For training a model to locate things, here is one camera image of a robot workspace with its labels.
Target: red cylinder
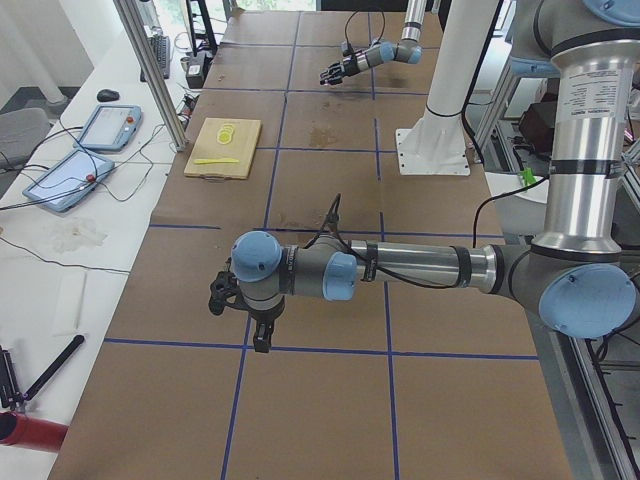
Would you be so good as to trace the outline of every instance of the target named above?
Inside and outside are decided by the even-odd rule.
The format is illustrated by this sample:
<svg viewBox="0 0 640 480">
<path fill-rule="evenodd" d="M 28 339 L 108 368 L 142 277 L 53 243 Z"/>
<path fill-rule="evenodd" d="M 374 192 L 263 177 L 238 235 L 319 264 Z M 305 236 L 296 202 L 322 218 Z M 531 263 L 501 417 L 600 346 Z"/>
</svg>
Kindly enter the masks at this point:
<svg viewBox="0 0 640 480">
<path fill-rule="evenodd" d="M 58 452 L 67 426 L 16 412 L 0 414 L 0 445 Z"/>
</svg>

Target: computer mouse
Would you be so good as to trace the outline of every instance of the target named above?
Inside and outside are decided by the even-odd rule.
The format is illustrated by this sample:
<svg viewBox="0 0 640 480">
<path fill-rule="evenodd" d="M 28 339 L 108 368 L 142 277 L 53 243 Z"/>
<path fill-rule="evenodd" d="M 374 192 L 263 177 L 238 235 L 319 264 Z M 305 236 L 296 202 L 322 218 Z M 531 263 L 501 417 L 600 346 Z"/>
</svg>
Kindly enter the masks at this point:
<svg viewBox="0 0 640 480">
<path fill-rule="evenodd" d="M 120 94 L 115 90 L 105 88 L 98 92 L 97 99 L 99 102 L 114 102 L 120 99 Z"/>
</svg>

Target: wooden cutting board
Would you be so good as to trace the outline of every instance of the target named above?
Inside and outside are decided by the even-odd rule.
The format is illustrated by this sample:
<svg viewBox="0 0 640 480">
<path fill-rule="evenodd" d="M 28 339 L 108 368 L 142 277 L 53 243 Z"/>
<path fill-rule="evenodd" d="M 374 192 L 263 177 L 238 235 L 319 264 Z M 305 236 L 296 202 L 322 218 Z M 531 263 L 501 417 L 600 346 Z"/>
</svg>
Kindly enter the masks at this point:
<svg viewBox="0 0 640 480">
<path fill-rule="evenodd" d="M 233 126 L 231 141 L 222 144 L 218 132 L 225 125 Z M 198 134 L 191 156 L 184 169 L 187 177 L 221 177 L 246 179 L 251 170 L 253 154 L 260 136 L 260 120 L 239 118 L 207 118 Z M 237 163 L 196 164 L 196 160 L 237 159 Z"/>
</svg>

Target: tablet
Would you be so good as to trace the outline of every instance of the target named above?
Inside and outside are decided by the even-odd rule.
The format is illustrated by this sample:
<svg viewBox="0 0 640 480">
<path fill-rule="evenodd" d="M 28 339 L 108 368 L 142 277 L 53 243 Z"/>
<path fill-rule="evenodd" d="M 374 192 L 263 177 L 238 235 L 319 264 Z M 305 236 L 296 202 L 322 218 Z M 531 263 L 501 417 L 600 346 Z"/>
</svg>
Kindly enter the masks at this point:
<svg viewBox="0 0 640 480">
<path fill-rule="evenodd" d="M 22 194 L 54 212 L 75 206 L 113 170 L 114 163 L 91 151 L 73 150 L 41 175 Z"/>
<path fill-rule="evenodd" d="M 95 152 L 119 152 L 138 130 L 142 110 L 135 105 L 98 105 L 78 143 Z"/>
</svg>

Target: chair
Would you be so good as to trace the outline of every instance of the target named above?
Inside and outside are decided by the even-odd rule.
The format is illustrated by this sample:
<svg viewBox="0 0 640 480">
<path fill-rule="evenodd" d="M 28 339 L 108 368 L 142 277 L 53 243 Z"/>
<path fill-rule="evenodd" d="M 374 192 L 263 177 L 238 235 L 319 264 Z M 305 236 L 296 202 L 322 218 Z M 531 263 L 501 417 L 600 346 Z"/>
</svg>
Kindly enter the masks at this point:
<svg viewBox="0 0 640 480">
<path fill-rule="evenodd" d="M 0 168 L 22 167 L 49 130 L 51 124 L 41 108 L 25 108 L 0 115 Z"/>
</svg>

